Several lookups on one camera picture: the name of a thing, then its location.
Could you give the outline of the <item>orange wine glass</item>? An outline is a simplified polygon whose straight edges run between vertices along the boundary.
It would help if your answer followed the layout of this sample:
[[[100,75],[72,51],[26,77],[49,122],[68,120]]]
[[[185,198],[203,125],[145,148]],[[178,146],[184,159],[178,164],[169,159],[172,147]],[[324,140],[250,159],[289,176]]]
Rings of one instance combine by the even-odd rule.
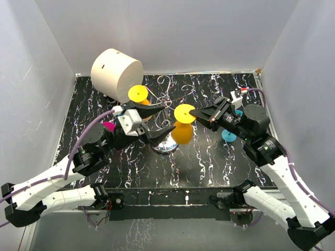
[[[175,128],[171,132],[172,139],[177,144],[188,144],[193,138],[192,123],[196,118],[190,114],[190,111],[195,110],[194,106],[189,104],[178,105],[174,110],[176,122]]]
[[[139,108],[139,105],[151,105],[148,95],[148,89],[144,85],[134,85],[128,91],[128,97],[133,102],[134,108]]]

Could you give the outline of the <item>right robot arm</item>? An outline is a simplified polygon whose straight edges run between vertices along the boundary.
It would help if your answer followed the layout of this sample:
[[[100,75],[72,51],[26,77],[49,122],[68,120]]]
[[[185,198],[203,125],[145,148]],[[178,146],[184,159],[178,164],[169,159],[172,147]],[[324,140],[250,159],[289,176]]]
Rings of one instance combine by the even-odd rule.
[[[270,119],[264,107],[249,104],[239,116],[230,99],[221,97],[213,105],[189,113],[212,131],[222,127],[244,140],[246,155],[271,178],[286,199],[281,202],[254,182],[245,180],[230,195],[213,200],[226,206],[260,210],[278,223],[301,250],[311,250],[334,232],[334,212],[326,209],[304,186],[285,147],[268,134]]]

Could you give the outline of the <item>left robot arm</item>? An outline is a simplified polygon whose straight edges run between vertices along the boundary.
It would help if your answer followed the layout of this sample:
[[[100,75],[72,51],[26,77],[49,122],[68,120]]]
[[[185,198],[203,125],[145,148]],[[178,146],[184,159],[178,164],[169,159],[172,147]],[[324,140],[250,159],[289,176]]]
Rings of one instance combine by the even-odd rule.
[[[71,153],[56,165],[20,184],[1,186],[1,202],[7,224],[24,227],[54,211],[76,207],[103,209],[109,203],[102,183],[72,190],[64,187],[108,165],[112,154],[137,140],[159,145],[174,129],[148,129],[144,120],[165,109],[164,105],[141,105],[129,101],[96,117],[82,132]]]

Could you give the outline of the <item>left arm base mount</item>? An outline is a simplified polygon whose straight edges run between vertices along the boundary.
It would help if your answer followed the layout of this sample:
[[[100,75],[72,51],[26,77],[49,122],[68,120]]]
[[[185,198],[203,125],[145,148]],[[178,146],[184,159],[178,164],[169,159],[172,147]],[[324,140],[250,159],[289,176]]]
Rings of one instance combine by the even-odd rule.
[[[96,202],[92,206],[85,206],[83,212],[85,213],[88,223],[94,227],[96,230],[102,223],[106,223],[111,218],[112,211],[122,210],[125,206],[125,196],[122,193],[106,193],[104,195],[98,196]],[[99,215],[99,213],[89,213],[89,210],[102,210],[105,214],[104,216],[96,221],[92,220],[91,216]]]

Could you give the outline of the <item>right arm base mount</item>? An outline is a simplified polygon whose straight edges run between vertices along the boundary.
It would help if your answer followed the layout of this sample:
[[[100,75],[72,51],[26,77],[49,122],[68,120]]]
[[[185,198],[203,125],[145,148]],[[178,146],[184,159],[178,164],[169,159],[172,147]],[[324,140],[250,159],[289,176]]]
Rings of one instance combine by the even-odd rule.
[[[230,221],[233,222],[234,226],[244,229],[255,226],[263,217],[263,213],[246,204],[244,197],[239,193],[218,192],[215,195],[210,195],[209,201],[217,209],[228,210]]]

